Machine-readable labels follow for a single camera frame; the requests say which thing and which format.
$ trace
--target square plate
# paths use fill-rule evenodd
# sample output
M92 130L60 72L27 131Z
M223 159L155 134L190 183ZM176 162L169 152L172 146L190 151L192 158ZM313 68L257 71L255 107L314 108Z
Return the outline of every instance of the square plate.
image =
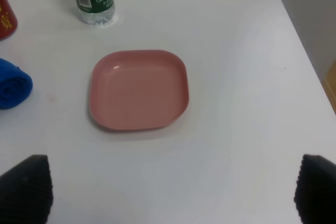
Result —
M118 131L165 127L189 103L183 61L163 50L119 51L92 72L89 109L102 126Z

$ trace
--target blue towel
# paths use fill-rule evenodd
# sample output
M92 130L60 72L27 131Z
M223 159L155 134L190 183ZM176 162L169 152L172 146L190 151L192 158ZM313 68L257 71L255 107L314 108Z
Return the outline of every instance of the blue towel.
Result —
M0 59L0 108L22 103L33 88L31 77L10 62Z

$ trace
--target red container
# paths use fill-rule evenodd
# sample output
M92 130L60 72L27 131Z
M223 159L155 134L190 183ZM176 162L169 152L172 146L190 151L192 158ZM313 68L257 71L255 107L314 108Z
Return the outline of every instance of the red container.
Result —
M10 36L17 27L17 18L8 0L0 0L0 40Z

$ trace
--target white table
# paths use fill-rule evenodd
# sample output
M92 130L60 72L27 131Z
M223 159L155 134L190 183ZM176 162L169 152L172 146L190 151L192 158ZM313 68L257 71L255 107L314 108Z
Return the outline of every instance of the white table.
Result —
M304 153L336 162L336 116L280 0L115 0L98 28L75 0L9 0L17 32L0 57L34 90L0 111L0 173L49 156L50 224L300 223ZM96 62L163 49L187 67L190 104L173 125L109 133L88 117Z

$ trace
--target white wall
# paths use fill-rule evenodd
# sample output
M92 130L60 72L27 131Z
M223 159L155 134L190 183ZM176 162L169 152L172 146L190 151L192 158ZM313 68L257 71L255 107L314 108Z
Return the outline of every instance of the white wall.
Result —
M320 80L336 60L336 0L282 0Z

